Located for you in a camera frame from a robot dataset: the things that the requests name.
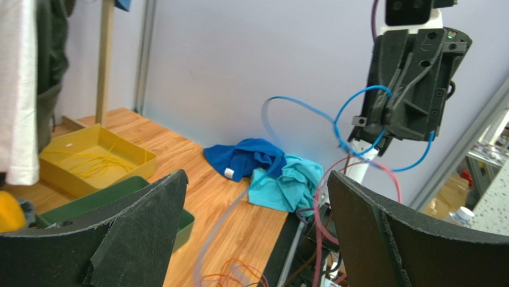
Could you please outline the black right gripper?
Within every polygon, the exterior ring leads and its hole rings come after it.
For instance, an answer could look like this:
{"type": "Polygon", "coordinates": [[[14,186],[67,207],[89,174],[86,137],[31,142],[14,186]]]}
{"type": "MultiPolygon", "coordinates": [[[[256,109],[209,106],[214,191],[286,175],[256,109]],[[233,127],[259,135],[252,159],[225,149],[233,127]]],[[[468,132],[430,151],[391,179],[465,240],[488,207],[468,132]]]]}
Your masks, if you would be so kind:
{"type": "Polygon", "coordinates": [[[349,140],[374,144],[383,155],[393,139],[438,136],[452,79],[473,40],[449,27],[390,30],[376,38],[360,115],[349,140]]]}

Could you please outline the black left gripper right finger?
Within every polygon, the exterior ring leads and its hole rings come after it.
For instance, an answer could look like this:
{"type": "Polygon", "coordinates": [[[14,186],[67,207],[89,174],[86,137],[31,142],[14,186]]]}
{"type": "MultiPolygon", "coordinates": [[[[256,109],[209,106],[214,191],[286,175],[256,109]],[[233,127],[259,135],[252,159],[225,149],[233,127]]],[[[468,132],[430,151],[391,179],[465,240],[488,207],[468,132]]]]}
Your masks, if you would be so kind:
{"type": "Polygon", "coordinates": [[[435,219],[339,172],[328,179],[350,286],[507,286],[508,237],[435,219]]]}

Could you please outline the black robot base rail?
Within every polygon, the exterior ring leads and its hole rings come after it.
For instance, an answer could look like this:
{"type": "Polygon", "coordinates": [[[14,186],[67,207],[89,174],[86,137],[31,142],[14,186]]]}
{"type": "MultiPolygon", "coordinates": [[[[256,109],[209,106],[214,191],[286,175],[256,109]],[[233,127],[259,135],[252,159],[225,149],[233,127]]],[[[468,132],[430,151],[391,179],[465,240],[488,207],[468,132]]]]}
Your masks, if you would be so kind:
{"type": "Polygon", "coordinates": [[[303,212],[289,215],[269,257],[263,275],[269,286],[311,286],[315,262],[321,259],[319,286],[348,286],[339,246],[326,237],[317,255],[316,229],[313,217],[303,212]]]}

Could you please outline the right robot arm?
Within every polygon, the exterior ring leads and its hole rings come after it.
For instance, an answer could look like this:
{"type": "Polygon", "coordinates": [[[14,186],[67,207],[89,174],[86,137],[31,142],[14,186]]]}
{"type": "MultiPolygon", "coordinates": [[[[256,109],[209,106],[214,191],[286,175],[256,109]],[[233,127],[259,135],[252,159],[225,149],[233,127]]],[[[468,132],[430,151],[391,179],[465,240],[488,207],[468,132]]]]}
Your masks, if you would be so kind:
{"type": "MultiPolygon", "coordinates": [[[[388,30],[396,29],[395,26],[387,26],[378,28],[376,25],[376,13],[378,10],[378,1],[374,1],[371,9],[371,18],[370,18],[370,29],[372,33],[373,40],[376,39],[381,33],[386,32],[388,30]]],[[[443,17],[439,8],[432,8],[430,12],[430,18],[423,24],[409,25],[407,28],[411,32],[416,32],[418,29],[428,29],[428,28],[442,28],[443,27],[443,17]]],[[[344,166],[344,171],[347,172],[349,168],[352,168],[351,176],[357,181],[361,182],[367,172],[370,164],[373,163],[373,159],[376,157],[376,152],[368,152],[368,157],[356,157],[353,155],[348,155],[344,160],[346,161],[344,166]]],[[[330,172],[336,167],[342,160],[339,160],[333,166],[331,166],[325,173],[322,179],[318,183],[318,187],[316,189],[315,197],[314,197],[314,215],[313,218],[315,220],[315,227],[313,230],[315,231],[316,237],[316,251],[315,251],[315,271],[314,271],[314,279],[312,281],[312,286],[323,286],[322,284],[322,275],[321,271],[323,270],[322,263],[322,253],[323,253],[323,244],[324,243],[332,243],[334,247],[337,246],[338,240],[336,237],[332,236],[332,234],[328,231],[327,227],[330,225],[331,219],[328,219],[325,224],[322,223],[320,217],[319,207],[322,203],[329,202],[329,196],[325,194],[327,191],[327,178],[330,175],[330,172]]]]}

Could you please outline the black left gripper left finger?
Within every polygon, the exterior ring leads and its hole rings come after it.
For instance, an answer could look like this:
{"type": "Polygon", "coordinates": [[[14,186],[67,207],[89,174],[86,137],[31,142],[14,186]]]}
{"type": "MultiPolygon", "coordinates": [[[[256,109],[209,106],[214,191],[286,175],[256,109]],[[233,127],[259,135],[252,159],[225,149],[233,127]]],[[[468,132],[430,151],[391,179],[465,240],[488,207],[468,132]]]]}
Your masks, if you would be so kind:
{"type": "Polygon", "coordinates": [[[175,170],[52,228],[1,234],[2,286],[163,286],[188,177],[175,170]]]}

